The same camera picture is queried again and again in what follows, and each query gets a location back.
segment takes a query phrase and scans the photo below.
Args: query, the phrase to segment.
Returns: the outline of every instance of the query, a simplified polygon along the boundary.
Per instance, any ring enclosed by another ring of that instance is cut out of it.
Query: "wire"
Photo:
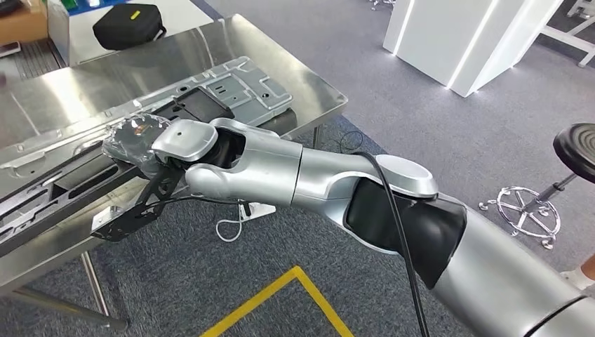
[[[156,201],[152,204],[148,204],[147,208],[160,206],[160,205],[172,204],[174,202],[185,201],[185,200],[197,200],[197,201],[210,202],[212,204],[223,204],[223,205],[246,204],[245,201],[216,200],[216,199],[211,199],[211,198],[207,198],[207,197],[203,197],[203,196],[199,196],[199,195],[189,195],[187,197],[179,197],[179,198],[175,198],[175,199],[166,199],[166,200]]]
[[[422,333],[422,336],[429,337],[426,317],[424,314],[424,309],[422,307],[420,289],[417,286],[417,279],[415,278],[415,271],[413,269],[411,254],[409,252],[409,245],[407,245],[407,239],[405,237],[405,229],[403,228],[403,223],[401,222],[401,215],[399,214],[399,208],[396,204],[396,200],[388,183],[387,177],[385,177],[385,173],[382,171],[382,168],[380,167],[380,165],[376,161],[376,158],[373,155],[367,152],[355,152],[353,154],[366,158],[372,164],[372,166],[374,166],[374,169],[378,173],[380,180],[384,185],[387,197],[389,198],[389,204],[391,207],[392,215],[394,217],[394,222],[396,223],[397,231],[399,232],[399,241],[401,243],[402,248],[401,254],[403,255],[403,259],[405,260],[407,276],[409,278],[409,287],[411,288],[411,296],[413,297],[413,306],[415,307],[415,314],[417,315],[417,322],[420,325],[420,332]]]
[[[350,139],[348,139],[348,137],[350,137],[351,135],[358,135],[359,140],[356,142],[356,145],[348,146],[349,144],[345,143],[347,140],[351,142]],[[337,143],[337,145],[339,145],[339,152],[345,154],[347,153],[347,151],[355,151],[361,147],[361,145],[363,144],[363,133],[360,131],[349,131],[344,133],[341,139],[330,139],[330,141]]]
[[[224,242],[228,242],[228,243],[236,241],[240,237],[241,229],[242,229],[242,225],[243,225],[243,221],[241,218],[242,218],[241,217],[241,205],[238,205],[238,220],[227,220],[227,219],[219,220],[217,222],[217,224],[215,225],[215,232],[217,233],[217,236],[219,237],[219,239],[221,239]],[[221,235],[221,233],[219,232],[219,225],[221,225],[222,223],[237,223],[239,226],[238,232],[231,239],[223,237],[223,235]]]

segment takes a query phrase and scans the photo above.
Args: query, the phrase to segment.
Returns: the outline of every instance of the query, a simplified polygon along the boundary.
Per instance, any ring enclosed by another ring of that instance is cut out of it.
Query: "black pouch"
[[[93,26],[99,44],[111,51],[139,46],[166,33],[159,8],[146,4],[118,4]]]
[[[0,0],[0,16],[11,14],[22,6],[20,0]]]

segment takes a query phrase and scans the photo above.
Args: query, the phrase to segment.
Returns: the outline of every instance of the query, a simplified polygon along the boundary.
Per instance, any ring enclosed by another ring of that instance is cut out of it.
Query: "chrome stool base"
[[[372,8],[370,8],[370,9],[372,11],[376,11],[376,6],[378,6],[378,4],[380,2],[387,4],[387,5],[394,5],[396,3],[396,0],[370,0],[370,2],[373,2]]]
[[[511,195],[511,193],[514,193],[514,196],[516,197],[516,204],[509,204],[502,200],[503,196]],[[537,207],[534,208],[533,211],[529,211],[526,208],[528,204],[525,203],[525,200],[522,196],[523,193],[529,194],[531,198],[537,202]],[[558,231],[560,230],[560,214],[550,201],[539,201],[539,196],[539,193],[529,190],[528,188],[516,186],[505,187],[500,190],[496,200],[488,200],[487,203],[480,202],[479,209],[482,211],[487,211],[488,205],[496,205],[500,215],[506,220],[506,222],[509,223],[509,225],[513,227],[513,231],[511,233],[513,237],[519,233],[523,233],[530,237],[538,237],[540,239],[544,239],[541,241],[541,245],[544,248],[553,249],[554,242],[556,241],[556,234],[558,234]],[[511,216],[511,214],[519,214],[518,220]],[[546,225],[544,223],[546,220],[549,220],[549,222],[552,222],[552,224],[550,226]],[[531,232],[523,228],[523,225],[527,221],[531,221],[539,226],[544,233]]]

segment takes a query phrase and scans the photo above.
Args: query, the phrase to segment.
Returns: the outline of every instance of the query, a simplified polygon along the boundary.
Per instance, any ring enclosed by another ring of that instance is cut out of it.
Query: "led light strip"
[[[529,14],[529,10],[531,9],[531,6],[533,5],[534,2],[535,2],[535,0],[527,1],[527,4],[525,5],[525,8],[523,8],[523,11],[521,11],[521,13],[516,17],[514,24],[507,30],[506,34],[508,34],[508,36],[507,36],[505,42],[497,45],[497,47],[496,47],[497,52],[494,54],[494,56],[489,61],[490,62],[490,67],[489,67],[490,71],[492,70],[492,68],[494,68],[496,61],[498,61],[498,59],[500,59],[500,56],[502,55],[502,52],[504,50],[504,46],[509,44],[511,38],[516,35],[516,30],[519,28],[519,26],[521,25],[523,20],[525,20],[525,17],[527,16],[527,14]]]
[[[409,7],[407,7],[407,13],[405,13],[405,18],[403,19],[403,25],[401,26],[401,31],[399,32],[399,37],[396,39],[396,45],[394,47],[394,51],[392,55],[396,56],[396,52],[399,50],[399,46],[403,41],[403,35],[405,35],[405,28],[407,28],[407,24],[409,23],[409,17],[411,16],[411,12],[413,10],[413,4],[415,0],[410,0]]]
[[[551,8],[549,9],[549,11],[547,11],[547,15],[545,15],[543,17],[543,19],[541,20],[541,22],[539,23],[539,25],[537,26],[535,31],[531,34],[529,40],[527,41],[527,44],[523,47],[523,49],[521,49],[519,56],[516,57],[516,59],[511,67],[513,67],[516,63],[519,63],[519,61],[521,61],[521,59],[523,58],[523,56],[525,55],[525,53],[527,52],[529,47],[531,47],[531,45],[533,44],[533,42],[535,41],[535,39],[537,38],[539,33],[542,31],[543,27],[545,27],[545,25],[547,24],[547,22],[549,21],[549,19],[554,14],[556,9],[558,9],[559,6],[560,6],[560,1],[556,1],[551,5]]]
[[[492,0],[492,2],[490,3],[488,10],[483,15],[483,18],[481,19],[481,22],[479,23],[479,26],[477,27],[475,34],[473,34],[473,37],[471,38],[471,41],[469,42],[469,45],[467,46],[467,50],[465,50],[463,57],[461,58],[461,61],[459,61],[459,64],[457,65],[457,68],[455,69],[455,72],[453,73],[452,77],[450,78],[450,81],[448,81],[448,85],[446,86],[446,89],[450,89],[450,87],[453,86],[453,84],[455,83],[455,80],[459,76],[459,73],[461,72],[461,69],[463,68],[464,64],[466,63],[467,58],[469,57],[469,54],[471,54],[473,47],[475,47],[475,43],[477,42],[477,39],[479,39],[479,35],[481,35],[483,28],[486,27],[486,24],[490,20],[490,16],[492,16],[492,13],[494,13],[494,9],[496,8],[498,1],[499,0]]]

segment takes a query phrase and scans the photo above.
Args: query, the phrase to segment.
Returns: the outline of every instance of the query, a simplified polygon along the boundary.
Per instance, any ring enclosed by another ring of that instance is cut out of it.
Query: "black cable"
[[[396,223],[397,231],[399,232],[399,241],[401,243],[403,259],[405,260],[407,276],[409,278],[409,286],[411,288],[411,296],[413,297],[413,305],[415,306],[415,314],[417,315],[417,322],[420,325],[420,331],[422,333],[422,336],[429,337],[429,331],[426,324],[424,308],[422,307],[420,289],[417,286],[417,279],[415,278],[415,270],[413,269],[413,262],[411,260],[411,254],[409,252],[409,245],[407,245],[407,239],[405,237],[405,229],[403,228],[403,223],[401,222],[401,215],[399,214],[399,209],[396,205],[396,200],[388,183],[387,177],[385,177],[385,173],[382,171],[382,168],[380,167],[380,165],[376,161],[376,158],[373,155],[367,152],[355,152],[353,154],[366,158],[372,164],[372,166],[374,166],[374,169],[378,173],[380,180],[384,185],[387,197],[389,198],[389,204],[391,207],[392,215],[394,217],[394,222]]]
[[[349,144],[345,144],[345,141],[348,140],[347,138],[351,135],[358,135],[359,139],[356,142],[356,145],[348,146]],[[330,139],[330,141],[335,142],[335,143],[337,143],[337,145],[339,145],[339,153],[345,154],[345,153],[347,153],[346,151],[355,151],[361,147],[361,145],[363,144],[363,133],[360,131],[349,131],[349,132],[344,133],[343,136],[341,137],[341,139],[339,139],[339,140]]]
[[[175,198],[175,199],[166,199],[166,200],[159,200],[156,201],[152,204],[148,204],[147,207],[155,207],[155,206],[160,206],[160,205],[167,205],[167,204],[171,204],[173,202],[178,202],[178,201],[185,201],[185,200],[197,200],[197,201],[204,201],[204,202],[210,202],[212,204],[223,204],[223,205],[242,205],[242,204],[246,204],[246,201],[231,201],[231,200],[216,200],[216,199],[211,199],[211,198],[207,198],[207,197],[199,197],[196,195],[189,195],[187,197],[179,197],[179,198]]]

